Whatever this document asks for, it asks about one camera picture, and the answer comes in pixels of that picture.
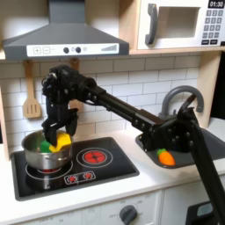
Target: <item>knob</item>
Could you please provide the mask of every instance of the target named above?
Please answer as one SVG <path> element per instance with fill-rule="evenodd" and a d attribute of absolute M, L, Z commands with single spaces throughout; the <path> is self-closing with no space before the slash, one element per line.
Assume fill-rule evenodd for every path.
<path fill-rule="evenodd" d="M 137 210 L 133 206 L 126 206 L 120 211 L 120 218 L 125 225 L 129 225 L 137 217 Z"/>
<path fill-rule="evenodd" d="M 63 52 L 64 52 L 65 54 L 68 54 L 68 53 L 69 53 L 69 49 L 68 49 L 67 47 L 65 47 L 65 48 L 63 49 Z"/>
<path fill-rule="evenodd" d="M 81 48 L 80 47 L 76 47 L 76 52 L 77 53 L 81 53 Z"/>

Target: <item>yellow toy food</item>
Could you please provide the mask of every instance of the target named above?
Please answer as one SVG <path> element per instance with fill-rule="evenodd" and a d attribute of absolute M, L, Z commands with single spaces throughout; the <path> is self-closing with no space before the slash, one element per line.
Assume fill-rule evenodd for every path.
<path fill-rule="evenodd" d="M 68 134 L 59 133 L 59 134 L 57 134 L 57 146 L 55 147 L 55 146 L 51 145 L 49 147 L 49 149 L 52 152 L 58 152 L 58 151 L 63 150 L 65 148 L 69 148 L 71 143 L 72 142 L 71 142 L 70 136 Z"/>

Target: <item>white tile backsplash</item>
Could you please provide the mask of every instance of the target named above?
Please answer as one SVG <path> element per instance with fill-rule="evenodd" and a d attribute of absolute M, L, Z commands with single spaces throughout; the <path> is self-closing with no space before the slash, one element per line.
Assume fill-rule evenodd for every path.
<path fill-rule="evenodd" d="M 98 85 L 112 85 L 112 84 L 124 84 L 124 83 L 128 83 L 128 72 L 97 74 Z"/>
<path fill-rule="evenodd" d="M 126 60 L 115 60 L 114 71 L 139 71 L 144 70 L 145 59 L 126 59 Z"/>
<path fill-rule="evenodd" d="M 154 82 L 154 83 L 145 83 L 143 93 L 159 93 L 166 92 L 171 90 L 171 81 L 167 82 Z"/>
<path fill-rule="evenodd" d="M 140 95 L 142 94 L 143 84 L 123 84 L 114 85 L 112 87 L 112 94 L 114 96 L 129 96 L 129 95 Z"/>
<path fill-rule="evenodd" d="M 108 122 L 96 123 L 96 134 L 124 130 L 126 125 L 125 120 L 115 120 Z"/>
<path fill-rule="evenodd" d="M 8 120 L 22 120 L 23 119 L 23 107 L 9 107 L 4 108 L 4 119 Z"/>
<path fill-rule="evenodd" d="M 184 80 L 186 69 L 163 69 L 159 71 L 159 81 Z"/>
<path fill-rule="evenodd" d="M 99 61 L 81 61 L 81 74 L 97 74 L 97 73 L 111 73 L 113 72 L 113 60 L 99 60 Z"/>
<path fill-rule="evenodd" d="M 153 105 L 156 102 L 156 94 L 128 96 L 127 102 L 132 106 Z"/>
<path fill-rule="evenodd" d="M 33 80 L 35 97 L 40 102 L 42 118 L 28 120 L 23 116 L 27 98 L 22 62 L 0 63 L 0 85 L 10 151 L 21 150 L 25 135 L 41 129 L 47 117 L 46 98 L 41 95 L 41 80 L 49 70 L 69 60 L 35 61 Z M 80 73 L 94 78 L 109 94 L 137 109 L 159 114 L 165 95 L 179 85 L 197 86 L 200 56 L 197 54 L 149 54 L 122 57 L 91 57 L 80 61 Z M 178 109 L 189 94 L 180 93 L 171 100 L 170 113 Z M 120 116 L 102 106 L 84 105 L 79 113 L 76 136 L 130 128 Z"/>
<path fill-rule="evenodd" d="M 2 93 L 20 92 L 19 79 L 0 80 L 0 86 L 1 86 Z"/>
<path fill-rule="evenodd" d="M 186 79 L 198 79 L 199 72 L 199 68 L 188 68 L 186 71 Z"/>
<path fill-rule="evenodd" d="M 129 73 L 129 83 L 146 83 L 158 80 L 158 70 L 137 71 Z"/>
<path fill-rule="evenodd" d="M 199 67 L 200 57 L 199 56 L 181 56 L 175 59 L 175 68 L 190 68 Z"/>
<path fill-rule="evenodd" d="M 174 57 L 148 58 L 146 59 L 145 69 L 173 69 Z"/>

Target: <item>utensil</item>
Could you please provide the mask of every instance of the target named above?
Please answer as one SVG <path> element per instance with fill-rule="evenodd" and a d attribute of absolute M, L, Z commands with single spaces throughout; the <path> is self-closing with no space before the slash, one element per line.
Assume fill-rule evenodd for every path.
<path fill-rule="evenodd" d="M 57 169 L 68 163 L 72 158 L 72 145 L 68 149 L 54 153 L 40 153 L 40 144 L 45 140 L 42 131 L 36 131 L 24 138 L 22 147 L 28 165 L 38 170 Z"/>
<path fill-rule="evenodd" d="M 27 100 L 23 106 L 24 116 L 28 119 L 39 118 L 41 116 L 41 109 L 39 102 L 34 98 L 33 92 L 33 64 L 29 61 L 24 62 L 25 78 L 27 85 Z"/>

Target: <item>cooking pot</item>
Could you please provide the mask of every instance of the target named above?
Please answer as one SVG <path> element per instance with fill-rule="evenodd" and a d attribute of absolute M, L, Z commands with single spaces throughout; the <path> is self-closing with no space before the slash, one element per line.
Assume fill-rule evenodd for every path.
<path fill-rule="evenodd" d="M 27 164 L 38 170 L 57 169 L 68 163 L 72 158 L 72 145 L 59 152 L 41 153 L 40 144 L 45 140 L 42 131 L 36 131 L 24 138 L 22 147 L 25 151 Z"/>

